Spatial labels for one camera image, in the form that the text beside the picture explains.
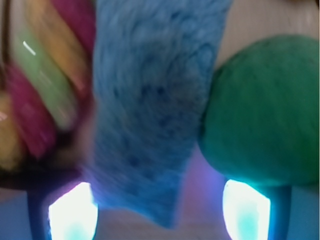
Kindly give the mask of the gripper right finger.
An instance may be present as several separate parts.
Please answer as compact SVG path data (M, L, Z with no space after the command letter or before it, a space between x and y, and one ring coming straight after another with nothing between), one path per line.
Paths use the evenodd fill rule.
M292 188L252 187L229 179L222 194L226 231L232 240L285 240L288 236Z

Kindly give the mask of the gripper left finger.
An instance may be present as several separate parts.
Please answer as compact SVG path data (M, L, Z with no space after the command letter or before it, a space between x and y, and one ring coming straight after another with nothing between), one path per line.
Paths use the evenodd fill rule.
M98 205L91 185L72 181L33 192L28 196L33 240L93 240L98 224Z

